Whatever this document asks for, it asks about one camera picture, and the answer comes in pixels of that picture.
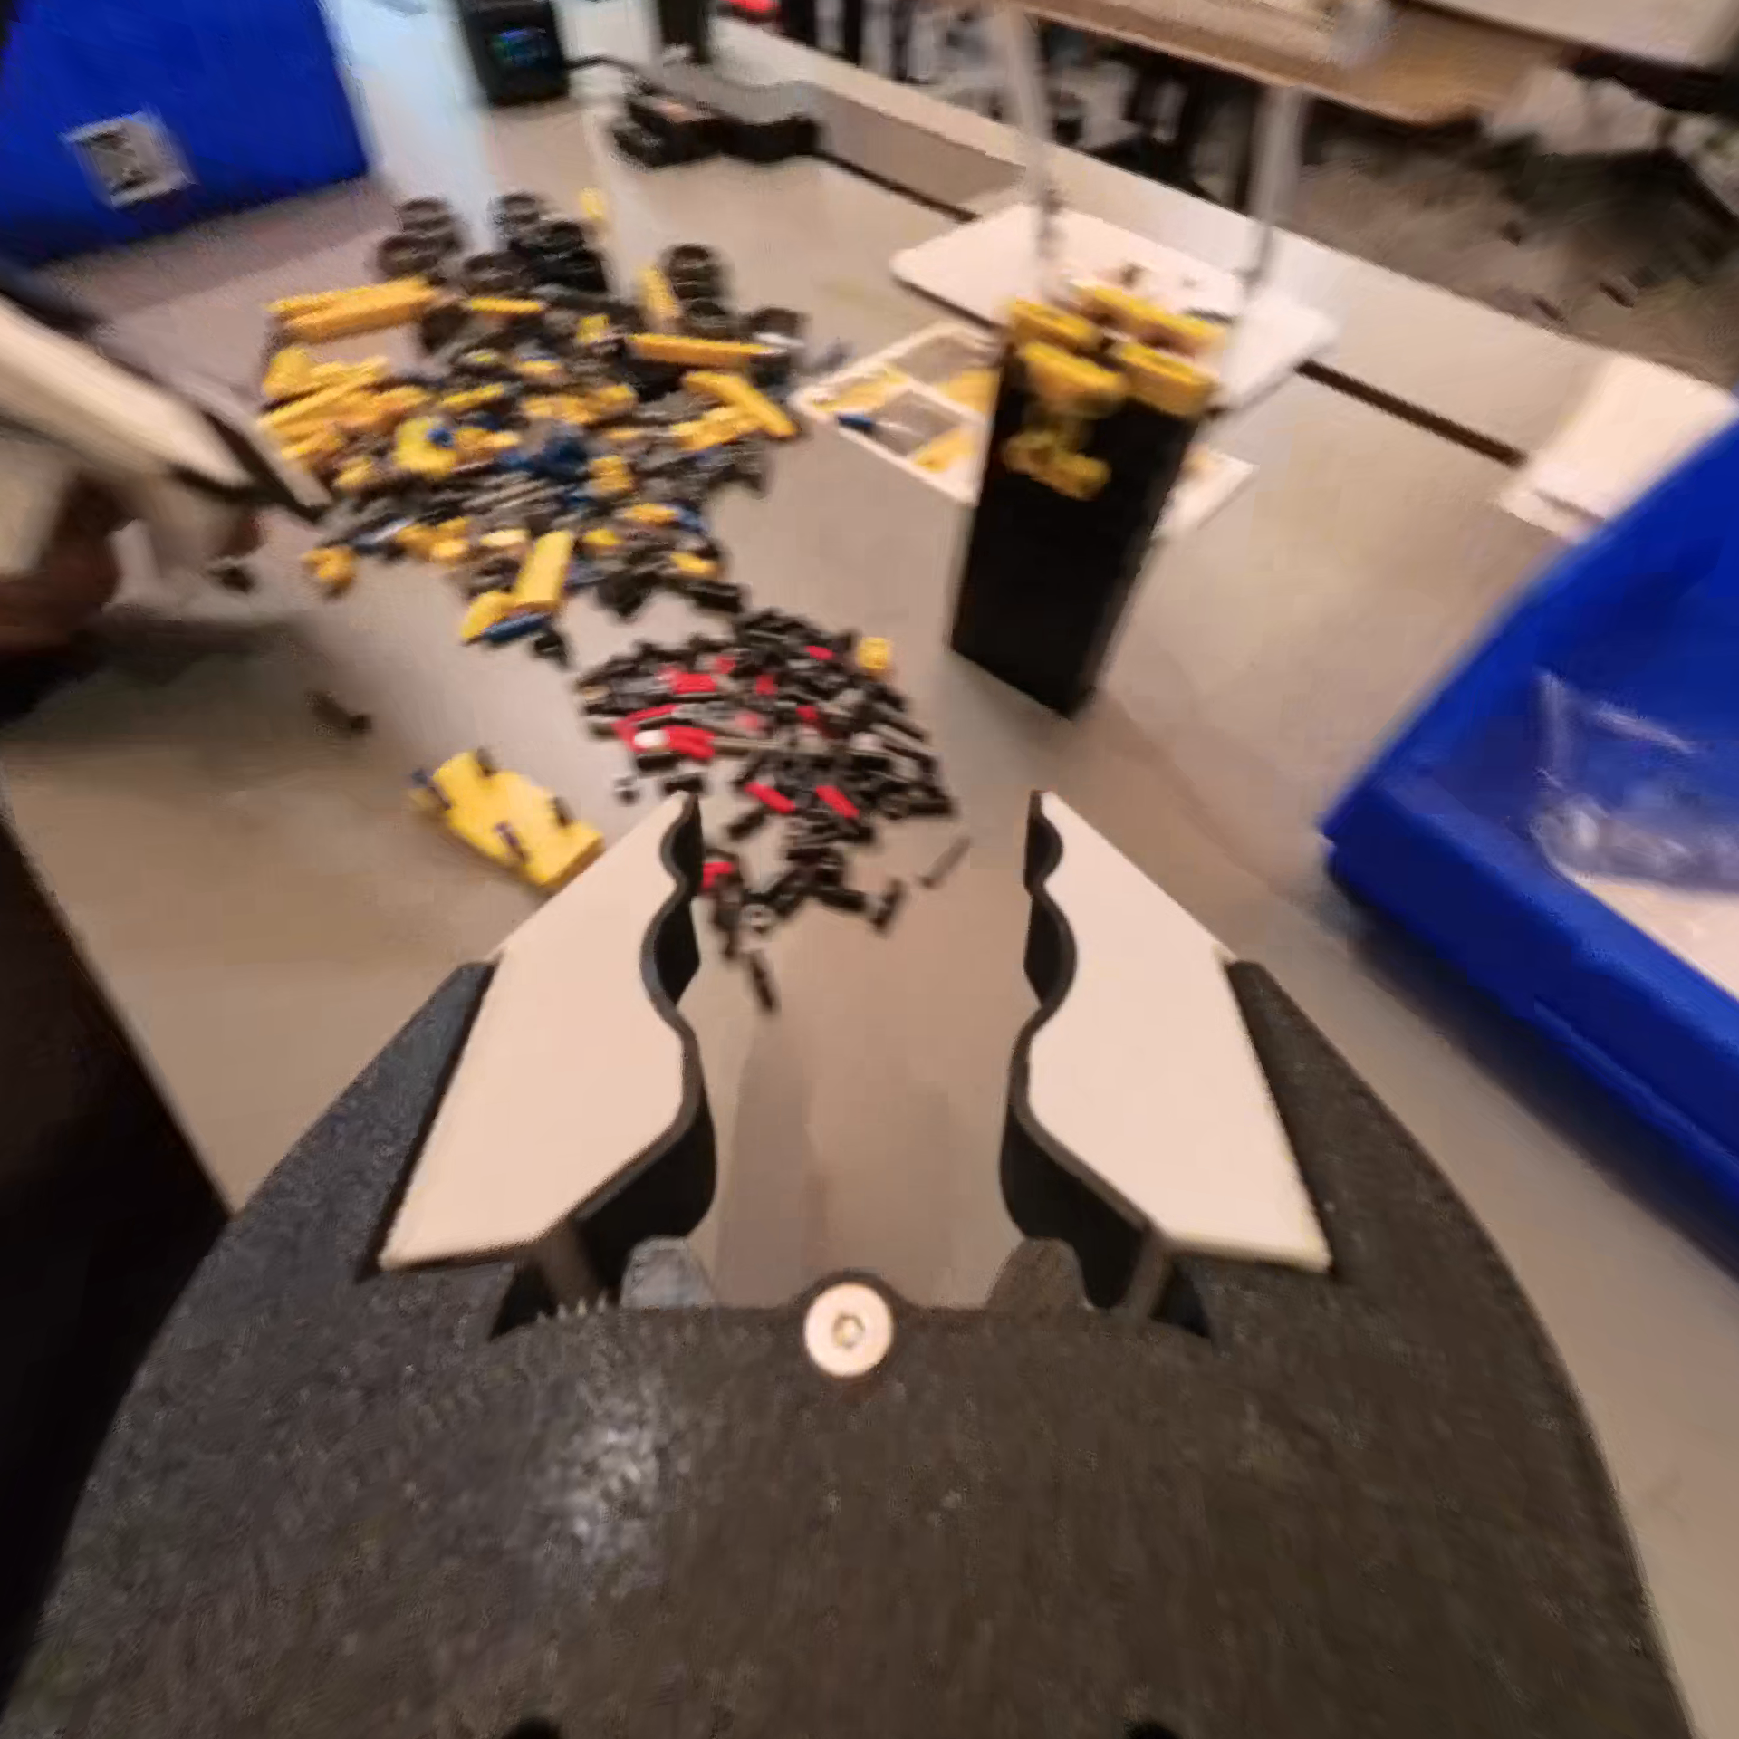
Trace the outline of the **person's left hand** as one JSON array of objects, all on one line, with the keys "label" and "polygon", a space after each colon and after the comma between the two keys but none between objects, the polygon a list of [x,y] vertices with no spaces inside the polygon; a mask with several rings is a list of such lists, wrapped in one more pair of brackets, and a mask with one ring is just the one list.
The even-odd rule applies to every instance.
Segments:
[{"label": "person's left hand", "polygon": [[3,574],[3,662],[66,653],[116,599],[116,538],[131,504],[97,481],[76,481],[31,557]]}]

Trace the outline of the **clear plastic bag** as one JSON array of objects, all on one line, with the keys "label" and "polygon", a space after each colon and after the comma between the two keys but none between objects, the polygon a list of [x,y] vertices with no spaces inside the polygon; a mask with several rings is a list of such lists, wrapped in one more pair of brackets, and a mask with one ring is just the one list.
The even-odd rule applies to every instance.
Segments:
[{"label": "clear plastic bag", "polygon": [[1738,893],[1736,724],[1638,709],[1541,671],[1535,847],[1569,878]]}]

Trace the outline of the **pile of small black pins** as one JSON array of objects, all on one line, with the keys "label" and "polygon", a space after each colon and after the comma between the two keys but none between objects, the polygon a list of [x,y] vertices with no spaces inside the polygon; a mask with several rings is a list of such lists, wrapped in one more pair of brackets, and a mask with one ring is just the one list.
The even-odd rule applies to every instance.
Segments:
[{"label": "pile of small black pins", "polygon": [[855,666],[853,634],[770,607],[686,642],[633,642],[575,678],[579,718],[625,756],[620,798],[683,796],[701,821],[695,900],[717,949],[765,1012],[770,944],[807,906],[889,932],[922,875],[862,878],[900,823],[951,821],[958,801],[911,699]]}]

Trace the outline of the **pile of mixed toy bricks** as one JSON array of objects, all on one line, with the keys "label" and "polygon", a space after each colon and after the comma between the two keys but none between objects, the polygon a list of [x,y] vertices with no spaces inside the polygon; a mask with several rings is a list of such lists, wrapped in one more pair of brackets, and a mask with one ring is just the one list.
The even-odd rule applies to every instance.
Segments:
[{"label": "pile of mixed toy bricks", "polygon": [[711,500],[763,492],[772,447],[798,438],[807,317],[729,306],[722,260],[695,246],[628,299],[499,253],[475,265],[268,304],[258,426],[330,495],[306,585],[334,603],[371,566],[418,563],[465,599],[465,642],[547,657],[582,594],[620,621],[660,597],[744,616]]}]

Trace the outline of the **laminated paper sheet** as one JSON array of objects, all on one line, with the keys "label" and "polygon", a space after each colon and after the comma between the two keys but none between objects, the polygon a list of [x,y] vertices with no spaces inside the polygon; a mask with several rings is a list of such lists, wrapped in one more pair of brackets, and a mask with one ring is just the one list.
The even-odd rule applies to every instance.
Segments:
[{"label": "laminated paper sheet", "polygon": [[1738,418],[1732,387],[1608,353],[1571,412],[1497,495],[1560,542],[1590,536]]}]

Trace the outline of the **black flat device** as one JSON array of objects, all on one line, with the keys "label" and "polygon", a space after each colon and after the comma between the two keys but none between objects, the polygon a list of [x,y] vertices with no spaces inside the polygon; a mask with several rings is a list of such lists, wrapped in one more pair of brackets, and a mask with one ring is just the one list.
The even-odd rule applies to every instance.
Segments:
[{"label": "black flat device", "polygon": [[683,167],[732,160],[770,167],[789,160],[819,160],[827,128],[801,81],[744,82],[735,78],[633,78],[606,136],[618,156],[642,167]]}]

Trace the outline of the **black yellow brick assembly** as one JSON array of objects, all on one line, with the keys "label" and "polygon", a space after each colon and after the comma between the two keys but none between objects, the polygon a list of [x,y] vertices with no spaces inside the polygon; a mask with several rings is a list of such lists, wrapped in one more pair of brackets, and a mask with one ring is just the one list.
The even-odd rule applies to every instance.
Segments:
[{"label": "black yellow brick assembly", "polygon": [[1096,695],[1224,335],[1127,275],[1012,303],[952,592],[958,659],[1061,718]]}]

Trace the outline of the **yellow brick panel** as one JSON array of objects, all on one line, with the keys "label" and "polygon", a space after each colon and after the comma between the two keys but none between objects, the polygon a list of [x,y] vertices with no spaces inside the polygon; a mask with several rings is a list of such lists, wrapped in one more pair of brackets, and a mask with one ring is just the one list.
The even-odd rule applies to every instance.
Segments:
[{"label": "yellow brick panel", "polygon": [[416,769],[411,796],[447,836],[541,897],[557,895],[605,851],[602,834],[561,796],[480,748]]}]

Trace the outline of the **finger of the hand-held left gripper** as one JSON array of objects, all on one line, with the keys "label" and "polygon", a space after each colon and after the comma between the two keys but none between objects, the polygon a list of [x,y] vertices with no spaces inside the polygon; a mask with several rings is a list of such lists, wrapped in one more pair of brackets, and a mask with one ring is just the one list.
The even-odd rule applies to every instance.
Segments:
[{"label": "finger of the hand-held left gripper", "polygon": [[131,486],[319,522],[334,499],[228,382],[153,364],[84,309],[3,294],[4,422]]}]

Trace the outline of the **group of black toy tyres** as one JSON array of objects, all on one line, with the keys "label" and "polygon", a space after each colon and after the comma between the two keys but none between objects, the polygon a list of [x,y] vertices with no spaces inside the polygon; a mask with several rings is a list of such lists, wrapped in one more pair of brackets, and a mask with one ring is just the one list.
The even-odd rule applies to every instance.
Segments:
[{"label": "group of black toy tyres", "polygon": [[649,267],[620,273],[599,203],[569,217],[512,191],[494,200],[488,217],[491,244],[469,248],[447,200],[407,200],[397,225],[377,242],[381,288],[418,280],[434,292],[431,306],[413,317],[429,352],[485,328],[567,340],[586,317],[602,317],[609,334],[672,332],[788,352],[809,334],[801,311],[740,303],[727,259],[704,244],[679,242]]}]

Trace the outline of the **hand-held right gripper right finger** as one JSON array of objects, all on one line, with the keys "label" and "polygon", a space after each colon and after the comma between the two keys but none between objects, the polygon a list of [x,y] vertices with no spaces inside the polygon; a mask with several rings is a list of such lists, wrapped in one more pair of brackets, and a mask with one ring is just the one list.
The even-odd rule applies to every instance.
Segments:
[{"label": "hand-held right gripper right finger", "polygon": [[1005,1203],[1094,1307],[1144,1260],[1327,1275],[1333,1252],[1235,988],[1236,957],[1061,795],[1029,798]]}]

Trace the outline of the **yellow sticker sheet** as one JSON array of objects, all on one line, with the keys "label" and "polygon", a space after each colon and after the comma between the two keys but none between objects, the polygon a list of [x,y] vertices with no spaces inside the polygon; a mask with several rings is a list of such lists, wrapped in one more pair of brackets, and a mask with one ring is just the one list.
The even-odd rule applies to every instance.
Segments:
[{"label": "yellow sticker sheet", "polygon": [[799,385],[791,404],[813,429],[871,448],[961,506],[979,495],[996,388],[996,341],[936,321]]}]

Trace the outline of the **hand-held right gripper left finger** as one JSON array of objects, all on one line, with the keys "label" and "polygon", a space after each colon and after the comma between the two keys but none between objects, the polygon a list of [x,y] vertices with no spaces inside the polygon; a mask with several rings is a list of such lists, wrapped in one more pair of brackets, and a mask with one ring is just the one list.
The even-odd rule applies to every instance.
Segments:
[{"label": "hand-held right gripper left finger", "polygon": [[695,796],[664,798],[495,952],[426,1122],[381,1270],[509,1260],[553,1291],[618,1291],[717,1190],[701,1040]]}]

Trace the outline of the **black device with screen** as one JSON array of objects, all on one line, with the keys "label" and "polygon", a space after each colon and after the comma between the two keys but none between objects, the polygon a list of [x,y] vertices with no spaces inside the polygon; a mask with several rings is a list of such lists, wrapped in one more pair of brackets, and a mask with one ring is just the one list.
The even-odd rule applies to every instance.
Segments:
[{"label": "black device with screen", "polygon": [[456,1],[454,15],[487,106],[569,97],[569,53],[553,1]]}]

